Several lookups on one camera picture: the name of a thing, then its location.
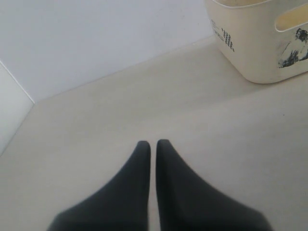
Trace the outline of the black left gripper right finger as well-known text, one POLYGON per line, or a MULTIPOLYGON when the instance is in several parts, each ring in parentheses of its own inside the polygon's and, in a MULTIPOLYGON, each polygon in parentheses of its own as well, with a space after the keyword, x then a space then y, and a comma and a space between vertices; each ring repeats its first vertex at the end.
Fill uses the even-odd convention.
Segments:
POLYGON ((259 211, 215 189, 169 140, 156 146, 156 195, 163 231, 271 231, 259 211))

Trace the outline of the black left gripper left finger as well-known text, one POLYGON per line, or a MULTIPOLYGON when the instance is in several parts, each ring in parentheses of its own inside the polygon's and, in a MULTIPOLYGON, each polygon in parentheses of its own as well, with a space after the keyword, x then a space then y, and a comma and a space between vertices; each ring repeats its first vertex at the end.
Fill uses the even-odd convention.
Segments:
POLYGON ((50 231, 146 231, 151 147, 139 141, 118 173, 96 193, 59 213, 50 231))

